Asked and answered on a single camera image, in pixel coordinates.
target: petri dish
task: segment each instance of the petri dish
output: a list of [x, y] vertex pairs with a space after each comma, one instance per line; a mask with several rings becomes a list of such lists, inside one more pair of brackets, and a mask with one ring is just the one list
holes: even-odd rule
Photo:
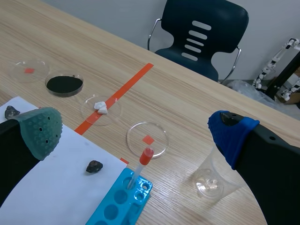
[[127, 145], [133, 154], [140, 157], [144, 149], [151, 145], [153, 158], [161, 156], [169, 146], [169, 136], [165, 129], [154, 122], [138, 122], [127, 132]]
[[9, 75], [22, 83], [36, 82], [44, 79], [49, 73], [49, 66], [43, 60], [23, 60], [17, 62]]
[[101, 96], [97, 94], [86, 98], [80, 110], [82, 118], [96, 126], [106, 126], [119, 120], [121, 117], [122, 108], [117, 101], [108, 109], [108, 114], [98, 114], [97, 116], [101, 116], [96, 120], [96, 122], [94, 122], [95, 117], [90, 117], [96, 111], [94, 109], [95, 103], [105, 102], [108, 98], [108, 96]]
[[83, 78], [71, 70], [55, 71], [45, 79], [48, 91], [59, 97], [70, 97], [79, 93], [83, 88]]

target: red cap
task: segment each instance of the red cap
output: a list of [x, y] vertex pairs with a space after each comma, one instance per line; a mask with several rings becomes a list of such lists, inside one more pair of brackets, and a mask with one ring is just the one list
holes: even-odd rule
[[140, 163], [142, 165], [147, 165], [154, 155], [154, 151], [151, 147], [145, 148], [140, 157]]

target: plastic bag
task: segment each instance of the plastic bag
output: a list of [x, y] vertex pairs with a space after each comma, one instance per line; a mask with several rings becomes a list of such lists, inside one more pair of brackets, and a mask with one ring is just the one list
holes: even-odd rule
[[263, 103], [264, 105], [267, 105], [273, 109], [276, 109], [284, 114], [295, 117], [295, 115], [292, 112], [290, 112], [289, 110], [284, 108], [284, 106], [285, 106], [284, 104], [275, 102], [272, 98], [270, 98], [269, 96], [265, 95], [264, 93], [256, 90], [255, 87], [253, 87], [251, 84], [249, 84], [245, 81], [234, 80], [234, 81], [230, 82], [227, 86], [229, 88], [253, 99], [253, 100]]

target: plastic cup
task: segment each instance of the plastic cup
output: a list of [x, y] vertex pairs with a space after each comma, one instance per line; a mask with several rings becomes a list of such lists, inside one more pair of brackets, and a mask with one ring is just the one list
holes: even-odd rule
[[195, 185], [200, 197], [217, 202], [246, 185], [239, 173], [226, 162], [216, 146], [195, 171]]

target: black chair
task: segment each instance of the black chair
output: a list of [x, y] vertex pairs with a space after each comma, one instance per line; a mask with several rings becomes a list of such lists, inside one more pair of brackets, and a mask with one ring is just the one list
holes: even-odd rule
[[241, 49], [238, 43], [248, 25], [248, 12], [241, 6], [226, 0], [168, 0], [161, 27], [173, 35], [171, 47], [155, 53], [186, 68], [218, 81], [218, 72], [211, 64], [217, 52], [232, 53], [239, 50], [226, 80], [234, 71]]

